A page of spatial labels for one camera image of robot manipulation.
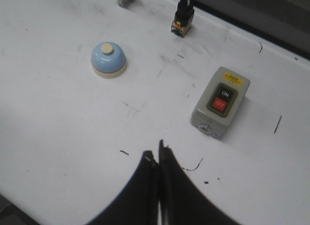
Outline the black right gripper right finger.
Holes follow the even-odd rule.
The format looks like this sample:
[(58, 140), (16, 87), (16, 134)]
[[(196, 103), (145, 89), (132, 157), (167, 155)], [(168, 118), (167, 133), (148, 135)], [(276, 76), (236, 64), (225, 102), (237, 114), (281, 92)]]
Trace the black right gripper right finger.
[(237, 225), (211, 203), (182, 170), (172, 150), (159, 141), (160, 208), (163, 225)]

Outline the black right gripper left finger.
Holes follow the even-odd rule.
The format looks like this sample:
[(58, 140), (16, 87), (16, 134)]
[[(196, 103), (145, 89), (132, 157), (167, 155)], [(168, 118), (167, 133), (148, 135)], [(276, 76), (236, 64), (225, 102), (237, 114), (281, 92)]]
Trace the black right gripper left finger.
[(130, 180), (90, 225), (156, 225), (159, 165), (150, 150), (143, 152)]

